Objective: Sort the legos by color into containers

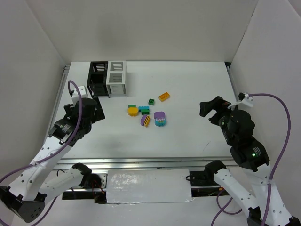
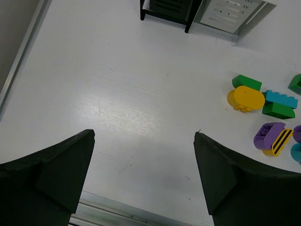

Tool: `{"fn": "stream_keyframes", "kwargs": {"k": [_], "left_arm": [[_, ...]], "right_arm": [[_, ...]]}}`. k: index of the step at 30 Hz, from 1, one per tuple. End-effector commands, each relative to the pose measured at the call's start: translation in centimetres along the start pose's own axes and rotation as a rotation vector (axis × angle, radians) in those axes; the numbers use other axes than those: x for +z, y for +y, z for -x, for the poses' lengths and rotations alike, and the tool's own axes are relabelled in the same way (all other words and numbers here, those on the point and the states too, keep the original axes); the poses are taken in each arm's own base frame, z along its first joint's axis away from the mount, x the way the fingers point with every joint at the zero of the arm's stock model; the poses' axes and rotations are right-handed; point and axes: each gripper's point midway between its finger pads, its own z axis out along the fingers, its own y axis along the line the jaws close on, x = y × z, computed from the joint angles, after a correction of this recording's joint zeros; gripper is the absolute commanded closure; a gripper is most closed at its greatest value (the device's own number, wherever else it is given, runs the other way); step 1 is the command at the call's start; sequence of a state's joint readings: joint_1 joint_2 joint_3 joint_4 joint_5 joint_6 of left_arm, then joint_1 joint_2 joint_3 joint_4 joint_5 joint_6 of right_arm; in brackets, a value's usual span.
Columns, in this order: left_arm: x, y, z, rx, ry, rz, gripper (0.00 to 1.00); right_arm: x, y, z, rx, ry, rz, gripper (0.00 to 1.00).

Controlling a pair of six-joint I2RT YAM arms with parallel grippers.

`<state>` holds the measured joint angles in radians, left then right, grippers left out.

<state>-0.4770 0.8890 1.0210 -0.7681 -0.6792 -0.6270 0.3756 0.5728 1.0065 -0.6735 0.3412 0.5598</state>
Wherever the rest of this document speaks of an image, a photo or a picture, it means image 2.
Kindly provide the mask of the purple curved lego brick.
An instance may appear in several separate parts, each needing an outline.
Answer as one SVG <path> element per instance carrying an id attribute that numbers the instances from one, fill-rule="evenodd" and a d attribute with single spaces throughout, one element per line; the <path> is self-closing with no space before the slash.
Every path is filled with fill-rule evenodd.
<path id="1" fill-rule="evenodd" d="M 253 144 L 257 149 L 269 150 L 272 144 L 280 134 L 282 130 L 285 129 L 285 123 L 283 122 L 273 122 L 265 123 L 256 133 L 253 139 Z"/>

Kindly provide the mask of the yellow black striped lego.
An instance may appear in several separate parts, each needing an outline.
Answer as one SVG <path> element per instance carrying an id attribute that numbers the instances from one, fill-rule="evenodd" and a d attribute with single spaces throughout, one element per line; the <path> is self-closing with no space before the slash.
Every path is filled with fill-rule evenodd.
<path id="1" fill-rule="evenodd" d="M 278 157 L 289 139 L 293 136 L 293 129 L 284 129 L 280 132 L 269 150 L 262 150 L 266 156 Z"/>

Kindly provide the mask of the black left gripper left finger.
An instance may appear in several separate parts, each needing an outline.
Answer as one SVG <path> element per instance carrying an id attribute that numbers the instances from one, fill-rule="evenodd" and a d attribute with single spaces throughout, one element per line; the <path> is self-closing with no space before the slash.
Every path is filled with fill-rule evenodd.
<path id="1" fill-rule="evenodd" d="M 0 166 L 2 226 L 66 226 L 76 212 L 95 146 L 86 129 Z"/>

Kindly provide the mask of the green square lego brick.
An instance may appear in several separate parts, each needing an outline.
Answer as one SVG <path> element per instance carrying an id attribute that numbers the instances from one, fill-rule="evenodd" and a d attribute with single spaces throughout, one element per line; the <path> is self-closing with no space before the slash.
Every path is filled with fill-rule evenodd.
<path id="1" fill-rule="evenodd" d="M 296 76 L 293 77 L 293 79 L 291 80 L 288 88 L 298 94 L 301 95 L 301 74 L 298 74 Z"/>

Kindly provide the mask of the yellow rounded lego brick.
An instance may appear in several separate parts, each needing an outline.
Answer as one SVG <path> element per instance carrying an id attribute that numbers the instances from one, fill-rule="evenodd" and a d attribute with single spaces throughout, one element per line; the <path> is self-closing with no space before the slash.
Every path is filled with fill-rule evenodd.
<path id="1" fill-rule="evenodd" d="M 235 110 L 246 113 L 263 108 L 265 97 L 260 91 L 247 86 L 239 86 L 228 93 L 227 102 Z"/>

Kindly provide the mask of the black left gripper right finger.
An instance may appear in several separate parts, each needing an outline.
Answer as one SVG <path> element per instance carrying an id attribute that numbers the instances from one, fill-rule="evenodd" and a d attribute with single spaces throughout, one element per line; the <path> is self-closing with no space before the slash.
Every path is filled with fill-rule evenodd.
<path id="1" fill-rule="evenodd" d="M 196 132 L 194 150 L 216 226 L 298 226 L 301 176 L 235 152 Z"/>

